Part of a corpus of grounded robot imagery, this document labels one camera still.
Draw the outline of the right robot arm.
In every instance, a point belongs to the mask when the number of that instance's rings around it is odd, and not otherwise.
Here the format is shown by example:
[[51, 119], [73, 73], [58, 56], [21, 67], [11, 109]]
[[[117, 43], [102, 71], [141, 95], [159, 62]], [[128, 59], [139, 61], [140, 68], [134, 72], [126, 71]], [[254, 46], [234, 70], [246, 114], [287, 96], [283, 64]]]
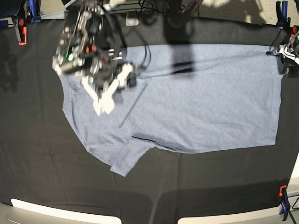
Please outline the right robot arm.
[[78, 10], [68, 13], [52, 68], [59, 76], [79, 77], [96, 114], [110, 114], [114, 94], [134, 85], [140, 68], [123, 61], [121, 48], [120, 33], [103, 2], [82, 0]]

